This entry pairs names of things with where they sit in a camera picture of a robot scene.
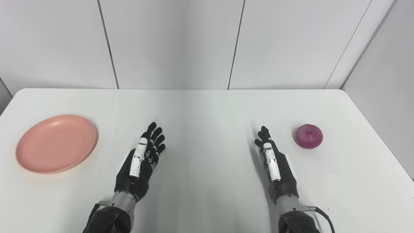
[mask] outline panel seam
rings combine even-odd
[[[364,13],[363,13],[363,15],[362,15],[361,19],[360,19],[360,20],[359,20],[359,22],[358,22],[358,25],[356,26],[356,28],[355,28],[354,32],[352,33],[351,38],[349,39],[349,41],[348,41],[348,43],[347,43],[347,46],[345,46],[344,51],[342,52],[341,56],[339,57],[338,62],[336,63],[336,65],[335,65],[334,69],[332,70],[331,75],[330,75],[330,76],[329,76],[329,78],[328,78],[328,81],[326,82],[325,86],[323,87],[324,89],[325,89],[325,88],[326,88],[326,86],[328,85],[329,80],[331,80],[332,75],[334,74],[334,72],[335,72],[335,70],[336,70],[336,68],[337,68],[337,66],[338,66],[338,64],[339,64],[339,62],[340,62],[340,61],[341,61],[341,59],[342,59],[342,56],[344,55],[345,51],[347,50],[347,48],[348,48],[348,46],[349,46],[349,43],[351,43],[352,38],[354,37],[355,32],[358,30],[358,27],[359,27],[359,25],[361,24],[361,21],[362,21],[362,19],[364,18],[364,16],[365,16],[366,12],[368,11],[368,8],[369,8],[369,6],[371,5],[372,1],[373,1],[373,0],[371,0],[371,1],[369,2],[369,4],[368,4],[367,8],[365,9],[365,11],[364,11]]]
[[[97,0],[97,1],[98,1],[99,14],[101,15],[103,32],[105,33],[106,44],[108,45],[109,57],[111,58],[113,76],[115,77],[116,88],[119,89],[118,77],[116,76],[115,65],[113,64],[113,57],[112,57],[111,46],[109,44],[108,33],[106,32],[104,15],[102,14],[101,1],[100,0]]]
[[[227,86],[227,90],[229,90],[229,89],[230,89],[231,75],[232,75],[232,73],[233,73],[234,59],[236,58],[237,43],[238,43],[238,36],[240,35],[241,20],[243,19],[243,12],[244,12],[244,4],[245,4],[245,3],[246,3],[246,0],[243,0],[243,6],[242,6],[242,8],[241,8],[241,15],[240,15],[240,22],[238,23],[238,31],[237,31],[236,45],[235,45],[235,47],[234,47],[233,61],[232,61],[232,63],[231,63],[231,70],[230,70],[229,85]]]

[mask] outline white finger segment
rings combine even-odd
[[[140,177],[140,166],[141,162],[144,160],[144,153],[147,148],[148,140],[146,138],[140,138],[140,142],[135,149],[134,155],[132,157],[130,176]]]
[[[263,150],[266,157],[266,164],[269,168],[269,176],[271,180],[280,180],[279,166],[277,165],[276,156],[270,143],[263,144]]]

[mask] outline silver cylindrical joint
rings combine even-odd
[[[132,220],[135,208],[134,195],[130,194],[129,192],[119,190],[114,193],[108,206],[122,209],[129,214]]]
[[[297,196],[293,194],[282,195],[276,199],[276,209],[283,215],[291,211],[302,211],[302,206],[299,203]]]

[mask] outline white table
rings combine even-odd
[[[95,124],[93,153],[57,174],[20,168],[20,137],[59,114]],[[112,196],[125,154],[152,121],[163,127],[167,149],[136,206],[133,232],[277,232],[253,144],[262,125],[290,154],[301,203],[323,209],[338,233],[414,229],[413,181],[340,90],[24,89],[0,117],[0,232],[81,232],[93,205]],[[316,149],[292,139],[305,123],[324,133]]]

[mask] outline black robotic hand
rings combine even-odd
[[[165,149],[165,145],[161,144],[165,137],[161,133],[162,129],[156,129],[155,122],[148,126],[137,148],[130,151],[116,176],[115,194],[111,201],[95,204],[83,233],[131,231],[135,203],[147,193],[152,171],[158,163],[159,154]]]
[[[148,130],[141,136],[141,138],[147,139],[148,144],[145,149],[144,158],[141,158],[143,160],[140,164],[139,177],[130,175],[132,158],[136,149],[130,151],[121,170],[116,176],[114,192],[118,192],[119,190],[127,191],[135,196],[135,202],[138,202],[147,193],[149,178],[158,163],[159,154],[165,149],[165,144],[161,144],[165,139],[164,135],[161,134],[162,128],[155,128],[156,123],[152,122],[148,126]]]
[[[272,201],[276,203],[277,198],[286,194],[292,194],[299,198],[296,179],[290,170],[286,156],[277,149],[276,144],[270,136],[269,130],[265,126],[262,126],[261,130],[258,132],[258,136],[261,140],[256,139],[255,144],[260,148],[260,151],[265,158],[263,165],[269,177],[269,195],[272,198]],[[269,170],[269,166],[271,166],[271,170],[278,173],[276,176],[271,177],[272,171]]]
[[[280,214],[279,233],[319,233],[313,218],[302,211],[296,179],[286,156],[279,152],[266,127],[262,126],[258,136],[261,140],[256,139],[255,144],[265,158],[269,195]]]

